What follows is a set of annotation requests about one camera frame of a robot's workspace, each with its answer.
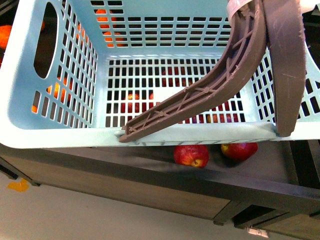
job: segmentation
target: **apple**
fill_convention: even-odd
[[[217,115],[217,114],[213,114],[212,118],[213,118],[213,123],[214,123],[214,124],[218,123],[218,115]],[[227,122],[227,123],[232,123],[232,118],[231,118],[231,115],[230,115],[230,114],[227,114],[227,115],[226,115],[226,121],[225,121],[225,116],[224,116],[223,114],[219,114],[219,118],[220,118],[220,123],[225,123],[225,122]],[[234,114],[234,115],[233,115],[233,121],[234,121],[235,123],[238,123],[238,122],[239,122],[239,119],[238,119],[237,114]],[[206,122],[207,122],[208,124],[212,123],[212,120],[211,120],[211,116],[210,116],[210,115],[207,115],[207,117],[206,117]]]
[[[136,93],[134,98],[135,98],[135,100],[139,100],[140,99],[139,94]],[[127,99],[128,100],[132,100],[133,99],[133,94],[130,93],[128,95]],[[128,109],[127,110],[128,110],[127,113],[132,113],[132,111],[133,111],[133,103],[132,102],[128,103]],[[138,102],[136,102],[135,105],[134,105],[134,112],[135,113],[139,113],[140,112],[140,107],[139,107],[139,103]],[[126,113],[126,104],[125,103],[121,103],[121,113],[122,114]]]
[[[166,70],[164,70],[161,75],[166,75]],[[168,67],[168,75],[179,75],[179,67],[175,66],[172,70],[172,67]],[[186,71],[184,67],[180,67],[180,75],[186,75]],[[180,81],[179,81],[179,77],[173,78],[170,77],[168,79],[168,86],[169,87],[173,87],[175,83],[176,87],[180,87]],[[186,87],[187,86],[187,80],[185,77],[181,78],[181,83],[182,83],[182,87]],[[189,86],[193,83],[192,80],[188,80]],[[162,78],[162,87],[167,87],[167,81],[166,78]]]
[[[256,142],[244,142],[244,143],[228,143],[221,144],[221,151],[227,158],[233,160],[236,163],[241,163],[258,150]]]
[[[204,168],[209,161],[209,151],[206,145],[178,145],[174,149],[176,164]]]
[[[192,117],[192,123],[193,124],[197,123],[197,116],[193,116]],[[199,124],[203,124],[203,123],[205,123],[204,116],[203,115],[199,115]]]

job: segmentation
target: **light blue plastic basket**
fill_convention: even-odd
[[[119,143],[128,119],[180,90],[185,82],[199,80],[217,63],[231,31],[227,1],[51,0],[57,13],[57,41],[49,73],[41,78],[33,62],[47,3],[20,0],[18,6],[0,70],[2,144],[163,146],[320,138],[320,71],[309,52],[298,123],[290,137],[280,138],[275,133],[273,77],[266,51],[252,79],[228,107],[196,116],[197,123],[187,119],[135,142]],[[177,69],[175,76],[169,75],[170,68]],[[58,77],[66,77],[66,85]],[[56,84],[58,98],[47,91]],[[65,97],[61,102],[62,89],[70,101]],[[128,94],[139,94],[139,99],[127,100]],[[137,104],[139,112],[128,112],[129,103],[133,110]],[[37,112],[32,112],[33,105]],[[207,123],[215,117],[218,123]]]

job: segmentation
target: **wooden cabinet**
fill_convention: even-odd
[[[13,149],[0,145],[0,165],[33,185],[46,184],[150,208],[320,239],[317,150],[295,154],[289,142],[261,142],[241,164],[226,163],[219,146],[199,169],[175,164],[174,147]]]
[[[265,223],[265,226],[261,229],[303,240],[320,239],[320,220],[303,214],[289,216],[282,220],[278,219],[277,222],[272,224]]]
[[[222,198],[17,157],[7,156],[5,160],[41,184],[203,219],[212,220],[230,202]]]

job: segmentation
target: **basket handle hole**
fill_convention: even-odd
[[[40,36],[35,52],[33,66],[42,79],[47,77],[53,61],[57,41],[57,12],[48,2],[42,20]]]

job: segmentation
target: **white floor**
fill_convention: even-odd
[[[209,220],[51,186],[7,189],[0,173],[0,240],[263,240]],[[295,240],[270,234],[272,240]]]

